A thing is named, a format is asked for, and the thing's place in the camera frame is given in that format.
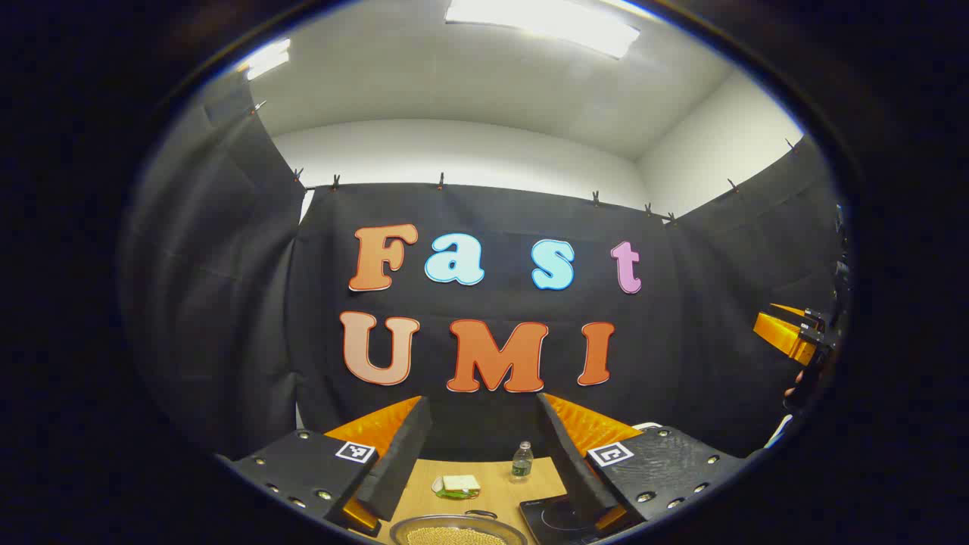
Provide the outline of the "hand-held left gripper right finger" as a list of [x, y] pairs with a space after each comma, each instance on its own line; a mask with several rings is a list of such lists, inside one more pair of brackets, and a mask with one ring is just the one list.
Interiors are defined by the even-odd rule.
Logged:
[[537, 427], [579, 520], [598, 534], [662, 527], [691, 514], [757, 462], [670, 425], [619, 423], [552, 394], [536, 396]]

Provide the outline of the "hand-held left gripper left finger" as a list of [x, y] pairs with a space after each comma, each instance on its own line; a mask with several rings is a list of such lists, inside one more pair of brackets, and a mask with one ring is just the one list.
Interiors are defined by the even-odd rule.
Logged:
[[398, 401], [331, 431], [298, 428], [235, 461], [219, 461], [284, 507], [378, 536], [391, 520], [432, 429], [428, 397]]

